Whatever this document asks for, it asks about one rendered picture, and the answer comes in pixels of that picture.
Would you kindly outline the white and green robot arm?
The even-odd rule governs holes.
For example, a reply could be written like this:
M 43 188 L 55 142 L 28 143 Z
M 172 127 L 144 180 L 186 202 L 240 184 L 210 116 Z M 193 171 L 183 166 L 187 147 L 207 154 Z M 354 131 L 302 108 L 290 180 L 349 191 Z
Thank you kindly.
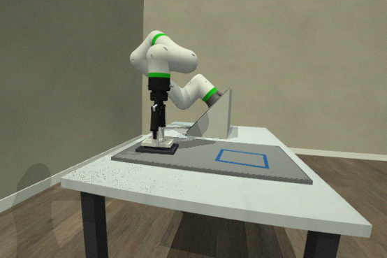
M 194 76 L 181 88 L 170 79 L 170 72 L 191 73 L 198 66 L 196 54 L 174 43 L 161 31 L 152 31 L 131 53 L 131 65 L 148 77 L 148 90 L 167 92 L 170 100 L 181 110 L 188 109 L 197 99 L 208 108 L 222 95 L 201 74 Z

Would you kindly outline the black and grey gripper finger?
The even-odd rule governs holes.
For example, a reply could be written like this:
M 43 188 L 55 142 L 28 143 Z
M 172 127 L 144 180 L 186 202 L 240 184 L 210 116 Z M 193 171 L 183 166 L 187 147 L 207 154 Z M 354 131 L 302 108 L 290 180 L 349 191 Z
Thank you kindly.
M 162 113 L 161 113 L 161 116 L 160 116 L 160 120 L 159 120 L 159 138 L 164 138 L 164 127 L 166 127 L 166 105 L 162 105 L 163 106 L 163 109 L 162 109 Z
M 160 113 L 158 113 L 158 106 L 155 104 L 151 106 L 151 126 L 150 130 L 152 131 L 152 147 L 159 146 L 159 120 L 161 116 L 163 106 L 160 107 Z

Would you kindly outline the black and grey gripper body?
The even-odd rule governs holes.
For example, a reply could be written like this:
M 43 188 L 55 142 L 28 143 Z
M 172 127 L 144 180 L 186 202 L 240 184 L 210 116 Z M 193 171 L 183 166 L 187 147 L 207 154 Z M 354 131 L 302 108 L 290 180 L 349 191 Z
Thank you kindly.
M 157 104 L 158 113 L 160 113 L 160 107 L 163 105 L 163 102 L 168 100 L 168 93 L 167 92 L 151 92 L 150 93 L 150 100 L 154 101 L 154 105 Z

